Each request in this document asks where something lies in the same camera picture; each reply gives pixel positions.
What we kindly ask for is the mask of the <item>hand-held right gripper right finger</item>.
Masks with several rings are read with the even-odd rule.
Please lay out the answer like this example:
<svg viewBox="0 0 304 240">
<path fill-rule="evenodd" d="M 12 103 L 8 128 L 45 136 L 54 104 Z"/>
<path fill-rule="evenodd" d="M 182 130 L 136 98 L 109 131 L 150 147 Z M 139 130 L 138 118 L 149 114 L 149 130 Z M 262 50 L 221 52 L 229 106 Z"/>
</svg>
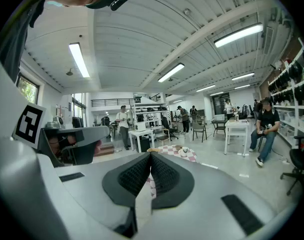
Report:
<svg viewBox="0 0 304 240">
<path fill-rule="evenodd" d="M 157 196 L 135 240 L 243 240 L 276 215 L 221 170 L 157 152 L 151 161 Z"/>
</svg>

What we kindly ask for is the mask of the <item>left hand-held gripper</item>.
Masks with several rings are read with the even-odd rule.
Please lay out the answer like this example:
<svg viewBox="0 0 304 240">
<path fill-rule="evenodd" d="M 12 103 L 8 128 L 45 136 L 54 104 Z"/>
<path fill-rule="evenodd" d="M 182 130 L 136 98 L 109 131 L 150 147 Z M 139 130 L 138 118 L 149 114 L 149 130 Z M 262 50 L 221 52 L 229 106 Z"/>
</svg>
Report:
<svg viewBox="0 0 304 240">
<path fill-rule="evenodd" d="M 0 142 L 24 145 L 63 167 L 92 163 L 97 142 L 110 134 L 107 126 L 46 127 L 45 115 L 46 108 L 28 102 L 0 63 Z"/>
</svg>

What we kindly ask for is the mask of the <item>brown wooden platform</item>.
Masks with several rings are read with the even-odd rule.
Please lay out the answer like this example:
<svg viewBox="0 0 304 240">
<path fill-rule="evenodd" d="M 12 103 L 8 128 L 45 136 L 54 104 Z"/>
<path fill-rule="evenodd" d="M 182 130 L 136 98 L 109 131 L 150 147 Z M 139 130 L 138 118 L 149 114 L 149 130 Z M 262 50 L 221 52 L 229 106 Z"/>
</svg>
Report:
<svg viewBox="0 0 304 240">
<path fill-rule="evenodd" d="M 113 154 L 114 150 L 115 150 L 115 148 L 114 148 L 113 144 L 106 144 L 106 145 L 103 145 L 103 146 L 97 146 L 94 150 L 94 157 Z"/>
</svg>

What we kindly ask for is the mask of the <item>black balcony railing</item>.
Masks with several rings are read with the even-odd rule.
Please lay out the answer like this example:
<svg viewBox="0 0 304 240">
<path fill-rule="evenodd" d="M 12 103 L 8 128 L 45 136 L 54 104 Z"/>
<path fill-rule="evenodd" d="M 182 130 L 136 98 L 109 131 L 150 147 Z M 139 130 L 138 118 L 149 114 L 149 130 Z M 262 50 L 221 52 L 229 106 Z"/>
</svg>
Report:
<svg viewBox="0 0 304 240">
<path fill-rule="evenodd" d="M 106 107 L 106 106 L 123 106 L 141 103 L 141 97 L 134 98 L 110 98 L 110 99 L 92 99 L 92 107 Z"/>
</svg>

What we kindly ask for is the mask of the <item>white table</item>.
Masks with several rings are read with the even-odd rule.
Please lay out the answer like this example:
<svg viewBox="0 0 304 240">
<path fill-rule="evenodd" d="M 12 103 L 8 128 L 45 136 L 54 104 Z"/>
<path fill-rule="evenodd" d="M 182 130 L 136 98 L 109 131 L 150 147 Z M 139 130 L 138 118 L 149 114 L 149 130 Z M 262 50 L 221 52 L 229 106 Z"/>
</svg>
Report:
<svg viewBox="0 0 304 240">
<path fill-rule="evenodd" d="M 248 134 L 249 134 L 249 122 L 247 120 L 228 120 L 225 123 L 225 149 L 224 154 L 227 154 L 228 145 L 230 144 L 230 137 L 244 137 L 244 151 L 242 152 L 242 157 L 246 156 L 246 146 L 248 143 Z"/>
<path fill-rule="evenodd" d="M 147 129 L 145 131 L 134 131 L 134 130 L 130 130 L 129 132 L 129 138 L 130 138 L 130 143 L 131 143 L 131 149 L 134 150 L 134 143 L 133 143 L 133 138 L 134 137 L 137 137 L 137 143 L 138 143 L 138 152 L 141 153 L 141 144 L 140 144 L 140 139 L 139 137 L 140 136 L 143 136 L 143 135 L 149 135 L 151 137 L 151 141 L 152 141 L 152 144 L 151 144 L 151 147 L 154 148 L 155 147 L 155 144 L 154 144 L 154 135 L 153 135 L 153 130 L 152 129 Z"/>
</svg>

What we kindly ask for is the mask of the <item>black box under table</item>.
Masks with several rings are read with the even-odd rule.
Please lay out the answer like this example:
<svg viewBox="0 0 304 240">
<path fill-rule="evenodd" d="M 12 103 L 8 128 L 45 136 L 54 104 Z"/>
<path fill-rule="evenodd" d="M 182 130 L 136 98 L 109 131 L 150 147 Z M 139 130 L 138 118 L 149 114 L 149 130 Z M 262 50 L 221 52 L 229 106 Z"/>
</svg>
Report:
<svg viewBox="0 0 304 240">
<path fill-rule="evenodd" d="M 141 152 L 144 153 L 150 148 L 150 140 L 146 136 L 140 136 Z"/>
</svg>

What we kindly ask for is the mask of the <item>round checkered table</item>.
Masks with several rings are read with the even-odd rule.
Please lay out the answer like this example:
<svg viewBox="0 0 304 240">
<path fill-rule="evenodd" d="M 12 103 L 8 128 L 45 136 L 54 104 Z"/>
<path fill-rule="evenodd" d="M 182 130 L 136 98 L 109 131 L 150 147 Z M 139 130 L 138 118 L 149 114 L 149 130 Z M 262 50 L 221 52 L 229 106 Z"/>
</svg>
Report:
<svg viewBox="0 0 304 240">
<path fill-rule="evenodd" d="M 172 155 L 175 157 L 182 158 L 184 160 L 188 160 L 190 162 L 197 163 L 197 155 L 192 149 L 189 149 L 187 147 L 189 149 L 187 157 L 180 157 L 180 155 L 178 154 L 178 150 L 175 149 L 175 146 L 176 145 L 164 145 L 164 146 L 159 146 L 158 149 L 160 149 L 160 152 L 163 154 Z M 149 175 L 147 182 L 150 183 L 151 196 L 152 196 L 152 199 L 154 199 L 157 196 L 157 192 L 156 192 L 155 181 L 152 177 L 152 174 Z"/>
</svg>

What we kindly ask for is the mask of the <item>metal storage rack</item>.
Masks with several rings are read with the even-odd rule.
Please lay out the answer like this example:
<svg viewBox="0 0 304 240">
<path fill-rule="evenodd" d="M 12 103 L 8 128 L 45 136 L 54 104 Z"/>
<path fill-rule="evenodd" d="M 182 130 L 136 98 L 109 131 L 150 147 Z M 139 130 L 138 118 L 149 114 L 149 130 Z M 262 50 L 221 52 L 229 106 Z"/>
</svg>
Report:
<svg viewBox="0 0 304 240">
<path fill-rule="evenodd" d="M 169 119 L 170 113 L 167 103 L 135 103 L 131 105 L 130 111 L 133 127 L 137 122 L 145 122 L 146 130 L 163 129 L 161 118 Z"/>
</svg>

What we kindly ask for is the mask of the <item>grey chair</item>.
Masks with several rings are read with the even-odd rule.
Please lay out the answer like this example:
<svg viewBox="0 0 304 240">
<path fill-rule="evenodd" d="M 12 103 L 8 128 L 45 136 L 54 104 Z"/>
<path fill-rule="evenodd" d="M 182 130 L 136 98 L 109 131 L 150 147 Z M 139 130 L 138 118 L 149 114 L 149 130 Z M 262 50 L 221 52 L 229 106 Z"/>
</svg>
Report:
<svg viewBox="0 0 304 240">
<path fill-rule="evenodd" d="M 206 126 L 205 125 L 200 125 L 197 122 L 192 123 L 192 130 L 193 130 L 193 140 L 194 136 L 198 137 L 198 133 L 202 134 L 202 142 L 207 140 L 207 131 L 206 131 Z"/>
</svg>

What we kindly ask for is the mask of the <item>wooden chair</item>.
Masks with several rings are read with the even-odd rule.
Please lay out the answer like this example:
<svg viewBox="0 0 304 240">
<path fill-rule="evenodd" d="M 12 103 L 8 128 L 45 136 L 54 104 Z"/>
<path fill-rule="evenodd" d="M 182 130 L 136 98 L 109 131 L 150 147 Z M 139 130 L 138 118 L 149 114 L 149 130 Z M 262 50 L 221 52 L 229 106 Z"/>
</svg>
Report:
<svg viewBox="0 0 304 240">
<path fill-rule="evenodd" d="M 156 140 L 160 141 L 162 143 L 162 146 L 165 145 L 165 142 L 168 142 L 171 144 L 171 137 L 170 137 L 170 131 L 169 129 L 162 129 L 162 134 L 156 136 Z"/>
</svg>

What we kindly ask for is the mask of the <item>black office chair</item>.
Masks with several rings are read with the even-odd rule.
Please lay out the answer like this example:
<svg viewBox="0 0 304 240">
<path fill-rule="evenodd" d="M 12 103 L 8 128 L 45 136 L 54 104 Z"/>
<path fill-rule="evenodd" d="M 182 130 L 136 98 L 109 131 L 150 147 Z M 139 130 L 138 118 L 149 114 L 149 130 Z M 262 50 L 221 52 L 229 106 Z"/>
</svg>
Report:
<svg viewBox="0 0 304 240">
<path fill-rule="evenodd" d="M 162 123 L 163 129 L 169 129 L 171 140 L 172 140 L 172 138 L 178 139 L 178 137 L 175 135 L 175 133 L 177 131 L 175 129 L 173 129 L 173 128 L 170 128 L 169 121 L 167 120 L 167 118 L 165 116 L 163 116 L 161 118 L 161 123 Z"/>
<path fill-rule="evenodd" d="M 280 179 L 284 177 L 294 178 L 295 181 L 287 191 L 286 195 L 291 194 L 292 189 L 294 188 L 297 182 L 300 182 L 302 188 L 304 189 L 304 140 L 303 136 L 294 136 L 295 140 L 298 140 L 298 148 L 293 148 L 290 150 L 290 159 L 294 165 L 292 172 L 284 172 L 281 174 Z"/>
</svg>

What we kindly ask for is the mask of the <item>long ceiling light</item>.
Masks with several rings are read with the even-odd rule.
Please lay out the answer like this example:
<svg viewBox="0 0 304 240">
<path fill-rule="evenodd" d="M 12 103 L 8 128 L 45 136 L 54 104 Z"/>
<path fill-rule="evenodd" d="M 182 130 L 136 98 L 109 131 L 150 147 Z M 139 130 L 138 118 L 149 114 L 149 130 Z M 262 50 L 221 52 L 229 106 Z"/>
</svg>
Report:
<svg viewBox="0 0 304 240">
<path fill-rule="evenodd" d="M 69 47 L 69 50 L 72 54 L 72 57 L 81 73 L 81 75 L 84 77 L 84 78 L 89 78 L 90 75 L 88 73 L 88 70 L 86 68 L 86 65 L 85 65 L 85 62 L 84 62 L 84 59 L 83 59 L 83 55 L 82 55 L 82 51 L 81 51 L 81 47 L 80 47 L 80 43 L 70 43 L 68 45 Z"/>
<path fill-rule="evenodd" d="M 257 23 L 257 24 L 253 24 L 250 25 L 248 27 L 244 27 L 238 31 L 232 32 L 224 37 L 221 37 L 217 40 L 214 41 L 214 45 L 217 48 L 220 48 L 226 44 L 229 44 L 231 42 L 234 42 L 236 40 L 242 39 L 244 37 L 256 34 L 256 33 L 260 33 L 263 31 L 263 24 L 262 23 Z"/>
<path fill-rule="evenodd" d="M 251 72 L 251 73 L 248 73 L 248 74 L 244 74 L 244 75 L 241 75 L 241 76 L 234 77 L 234 78 L 232 78 L 232 80 L 233 80 L 233 81 L 236 81 L 236 80 L 240 80 L 240 79 L 252 77 L 252 76 L 254 76 L 254 75 L 255 75 L 255 73 L 254 73 L 254 72 Z"/>
<path fill-rule="evenodd" d="M 176 66 L 174 66 L 172 69 L 170 69 L 165 75 L 163 75 L 161 78 L 158 79 L 158 82 L 162 83 L 165 80 L 169 79 L 172 75 L 183 69 L 185 65 L 183 63 L 178 63 Z"/>
<path fill-rule="evenodd" d="M 204 87 L 204 88 L 201 88 L 201 89 L 198 89 L 196 92 L 203 92 L 205 90 L 208 90 L 208 89 L 211 89 L 211 88 L 214 88 L 214 87 L 216 87 L 215 84 L 207 86 L 207 87 Z"/>
</svg>

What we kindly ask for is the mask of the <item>window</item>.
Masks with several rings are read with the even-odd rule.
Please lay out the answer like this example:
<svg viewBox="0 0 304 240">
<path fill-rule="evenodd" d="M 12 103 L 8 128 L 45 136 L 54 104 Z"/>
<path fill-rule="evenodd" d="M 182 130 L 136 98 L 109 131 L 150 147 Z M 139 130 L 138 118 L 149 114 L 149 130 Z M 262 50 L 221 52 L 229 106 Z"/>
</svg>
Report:
<svg viewBox="0 0 304 240">
<path fill-rule="evenodd" d="M 30 103 L 37 104 L 39 85 L 35 84 L 22 74 L 19 74 L 16 81 L 16 86 Z"/>
</svg>

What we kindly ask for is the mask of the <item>white shelving unit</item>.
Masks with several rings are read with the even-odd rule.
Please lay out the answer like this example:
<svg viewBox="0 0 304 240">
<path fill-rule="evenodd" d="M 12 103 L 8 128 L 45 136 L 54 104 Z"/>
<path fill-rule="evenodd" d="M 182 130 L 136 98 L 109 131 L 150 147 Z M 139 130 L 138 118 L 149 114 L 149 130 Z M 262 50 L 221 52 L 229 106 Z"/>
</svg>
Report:
<svg viewBox="0 0 304 240">
<path fill-rule="evenodd" d="M 281 121 L 278 133 L 292 147 L 298 144 L 295 136 L 304 137 L 304 42 L 301 38 L 298 41 L 301 45 L 298 54 L 285 60 L 282 72 L 269 83 Z"/>
</svg>

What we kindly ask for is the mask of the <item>person's black clothing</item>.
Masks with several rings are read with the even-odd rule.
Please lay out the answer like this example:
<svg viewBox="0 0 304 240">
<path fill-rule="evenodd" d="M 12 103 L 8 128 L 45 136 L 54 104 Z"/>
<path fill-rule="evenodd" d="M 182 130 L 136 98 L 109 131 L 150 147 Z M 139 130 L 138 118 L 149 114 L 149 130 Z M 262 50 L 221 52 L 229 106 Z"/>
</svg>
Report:
<svg viewBox="0 0 304 240">
<path fill-rule="evenodd" d="M 45 0 L 37 0 L 16 12 L 0 34 L 0 62 L 13 82 L 19 74 L 28 28 L 34 27 L 37 18 L 43 12 L 44 3 Z"/>
</svg>

